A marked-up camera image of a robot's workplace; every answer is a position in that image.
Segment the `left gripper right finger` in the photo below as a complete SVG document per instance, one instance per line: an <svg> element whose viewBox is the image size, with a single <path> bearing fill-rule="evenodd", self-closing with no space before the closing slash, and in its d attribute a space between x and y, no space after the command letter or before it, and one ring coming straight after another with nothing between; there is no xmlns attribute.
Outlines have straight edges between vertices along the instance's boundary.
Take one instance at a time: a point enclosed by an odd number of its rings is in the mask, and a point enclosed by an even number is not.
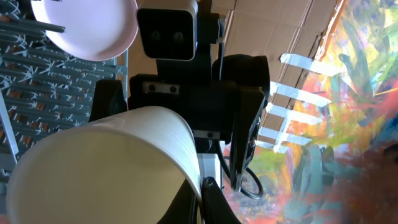
<svg viewBox="0 0 398 224"><path fill-rule="evenodd" d="M201 196L201 212L206 224L241 224L213 177L203 179Z"/></svg>

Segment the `colourful painted board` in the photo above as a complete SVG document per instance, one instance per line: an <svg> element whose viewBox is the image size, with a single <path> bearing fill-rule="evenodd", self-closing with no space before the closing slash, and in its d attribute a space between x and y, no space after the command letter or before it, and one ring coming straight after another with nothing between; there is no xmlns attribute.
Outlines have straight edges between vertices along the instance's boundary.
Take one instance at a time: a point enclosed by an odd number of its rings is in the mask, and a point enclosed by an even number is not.
<svg viewBox="0 0 398 224"><path fill-rule="evenodd" d="M397 1L244 0L226 53L265 55L271 93L243 223L397 222Z"/></svg>

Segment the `pink round plate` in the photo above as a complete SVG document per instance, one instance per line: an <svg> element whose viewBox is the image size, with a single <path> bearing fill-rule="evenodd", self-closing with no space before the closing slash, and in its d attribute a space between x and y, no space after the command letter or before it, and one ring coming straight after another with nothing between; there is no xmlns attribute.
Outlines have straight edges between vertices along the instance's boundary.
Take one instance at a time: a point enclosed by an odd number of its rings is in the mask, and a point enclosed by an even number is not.
<svg viewBox="0 0 398 224"><path fill-rule="evenodd" d="M47 37L66 53L103 61L124 53L136 38L135 0L32 1L37 21L65 28Z"/></svg>

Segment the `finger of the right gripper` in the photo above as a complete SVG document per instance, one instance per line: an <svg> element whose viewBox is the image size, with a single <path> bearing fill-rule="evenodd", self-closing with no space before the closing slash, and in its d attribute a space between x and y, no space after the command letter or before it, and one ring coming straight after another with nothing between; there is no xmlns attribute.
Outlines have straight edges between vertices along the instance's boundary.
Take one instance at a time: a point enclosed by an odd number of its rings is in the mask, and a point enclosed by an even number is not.
<svg viewBox="0 0 398 224"><path fill-rule="evenodd" d="M89 122L127 111L121 80L96 82Z"/></svg>

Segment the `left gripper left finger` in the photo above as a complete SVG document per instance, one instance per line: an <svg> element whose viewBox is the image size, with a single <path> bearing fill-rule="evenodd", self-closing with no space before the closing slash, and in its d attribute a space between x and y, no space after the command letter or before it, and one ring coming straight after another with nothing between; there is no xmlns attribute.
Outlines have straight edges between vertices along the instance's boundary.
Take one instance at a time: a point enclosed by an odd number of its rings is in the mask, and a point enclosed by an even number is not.
<svg viewBox="0 0 398 224"><path fill-rule="evenodd" d="M185 180L169 208L157 224L196 224L198 202L189 182Z"/></svg>

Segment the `white paper cup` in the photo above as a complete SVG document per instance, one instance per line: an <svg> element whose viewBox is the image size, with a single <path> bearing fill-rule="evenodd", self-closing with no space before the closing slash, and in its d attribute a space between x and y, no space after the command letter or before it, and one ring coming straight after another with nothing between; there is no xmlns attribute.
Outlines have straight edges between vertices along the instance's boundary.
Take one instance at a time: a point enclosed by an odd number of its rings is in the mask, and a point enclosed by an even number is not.
<svg viewBox="0 0 398 224"><path fill-rule="evenodd" d="M11 223L156 223L186 182L202 200L192 130L147 106L52 134L12 171Z"/></svg>

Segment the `grey dishwasher rack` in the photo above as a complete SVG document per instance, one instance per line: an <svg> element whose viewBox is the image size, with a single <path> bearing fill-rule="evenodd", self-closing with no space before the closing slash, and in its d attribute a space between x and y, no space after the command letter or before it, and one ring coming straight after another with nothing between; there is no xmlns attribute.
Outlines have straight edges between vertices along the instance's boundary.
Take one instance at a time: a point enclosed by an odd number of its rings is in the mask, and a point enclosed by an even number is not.
<svg viewBox="0 0 398 224"><path fill-rule="evenodd" d="M47 37L60 29L35 21L30 1L1 0L1 214L20 157L41 139L87 123L97 81L127 87L127 52L99 62L78 59Z"/></svg>

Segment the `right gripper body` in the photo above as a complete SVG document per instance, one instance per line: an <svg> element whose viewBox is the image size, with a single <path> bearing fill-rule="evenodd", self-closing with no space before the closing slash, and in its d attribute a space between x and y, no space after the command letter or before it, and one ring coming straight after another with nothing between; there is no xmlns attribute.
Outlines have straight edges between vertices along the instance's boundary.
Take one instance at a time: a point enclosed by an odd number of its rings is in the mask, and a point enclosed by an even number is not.
<svg viewBox="0 0 398 224"><path fill-rule="evenodd" d="M242 190L243 173L254 156L262 111L270 90L268 58L229 55L213 64L214 80L191 67L178 74L138 74L130 81L130 109L162 106L178 113L197 138L231 144L229 179L235 191Z"/></svg>

